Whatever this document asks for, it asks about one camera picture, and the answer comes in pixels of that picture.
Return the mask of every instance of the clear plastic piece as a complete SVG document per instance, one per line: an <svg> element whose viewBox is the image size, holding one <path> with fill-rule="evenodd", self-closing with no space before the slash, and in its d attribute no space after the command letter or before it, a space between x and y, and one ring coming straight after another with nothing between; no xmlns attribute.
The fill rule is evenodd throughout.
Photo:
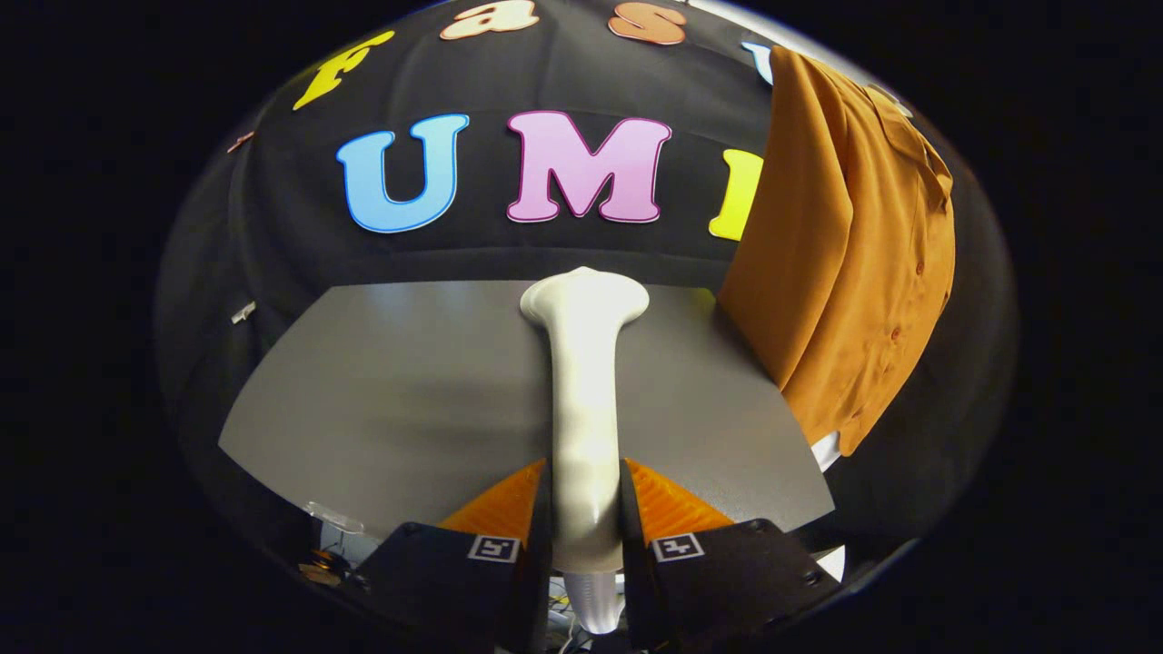
<svg viewBox="0 0 1163 654"><path fill-rule="evenodd" d="M312 518L319 518L320 520L330 524L336 529L340 529L347 534L362 534L363 523L354 518L348 518L342 513L336 513L330 509L323 506L322 504L315 502L308 502L302 506L302 510L311 513Z"/></svg>

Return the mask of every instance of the blue letter u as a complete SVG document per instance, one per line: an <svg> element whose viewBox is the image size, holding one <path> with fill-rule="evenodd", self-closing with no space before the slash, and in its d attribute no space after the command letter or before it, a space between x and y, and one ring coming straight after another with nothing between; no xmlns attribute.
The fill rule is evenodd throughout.
<svg viewBox="0 0 1163 654"><path fill-rule="evenodd" d="M351 218L371 232L390 234L423 227L448 211L456 197L456 134L469 126L464 114L444 114L412 126L423 142L424 190L398 202L387 196L384 151L395 141L391 131L373 131L345 143L335 154L343 164L343 185Z"/></svg>

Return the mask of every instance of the black cloth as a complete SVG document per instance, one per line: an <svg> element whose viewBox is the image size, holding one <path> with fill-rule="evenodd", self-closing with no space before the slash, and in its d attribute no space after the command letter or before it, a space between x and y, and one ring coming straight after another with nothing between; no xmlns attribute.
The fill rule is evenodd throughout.
<svg viewBox="0 0 1163 654"><path fill-rule="evenodd" d="M157 358L191 469L215 506L263 548L281 552L279 543L304 533L308 518L235 464L217 438L262 356L327 289L537 279L578 265L647 284L721 284L735 243L712 236L707 222L727 185L722 152L762 156L770 116L771 87L741 43L771 43L686 6L676 6L687 17L680 45L620 38L606 26L616 3L538 1L541 21L531 28L452 42L436 35L463 3L414 13L342 73L335 91L292 111L312 66L221 143L163 257ZM516 199L521 150L506 122L534 109L568 113L591 150L625 118L666 123L673 134L662 147L655 190L662 216L612 222L598 214L599 200L576 218L555 186L556 219L511 221L505 211ZM371 131L394 131L386 154L391 193L413 197L424 179L421 145L408 129L448 113L472 121L457 138L458 190L448 212L412 232L361 228L349 214L336 150ZM837 510L812 526L811 538L919 535L971 478L1006 397L1015 310L1004 243L972 173L930 127L918 125L954 173L954 292L900 396L856 455L827 472ZM250 131L254 138L227 152ZM251 300L257 310L231 324Z"/></svg>

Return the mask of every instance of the white fabric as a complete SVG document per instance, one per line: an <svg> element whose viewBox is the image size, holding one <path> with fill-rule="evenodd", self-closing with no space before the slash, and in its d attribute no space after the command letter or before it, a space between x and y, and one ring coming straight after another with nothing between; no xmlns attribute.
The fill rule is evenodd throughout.
<svg viewBox="0 0 1163 654"><path fill-rule="evenodd" d="M823 472L827 470L840 458L840 432L833 432L816 441L812 446L812 454L815 455L815 462L820 465L820 471Z"/></svg>
<svg viewBox="0 0 1163 654"><path fill-rule="evenodd" d="M841 545L836 549L833 549L815 563L823 568L823 571L832 575L832 578L840 582L844 576L844 546Z"/></svg>

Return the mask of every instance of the orange shirt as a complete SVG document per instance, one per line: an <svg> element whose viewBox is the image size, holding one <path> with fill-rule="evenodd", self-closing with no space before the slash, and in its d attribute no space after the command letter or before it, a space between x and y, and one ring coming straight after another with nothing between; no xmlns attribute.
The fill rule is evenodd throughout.
<svg viewBox="0 0 1163 654"><path fill-rule="evenodd" d="M809 443L849 456L920 360L954 275L952 178L893 101L771 51L758 191L719 292Z"/></svg>

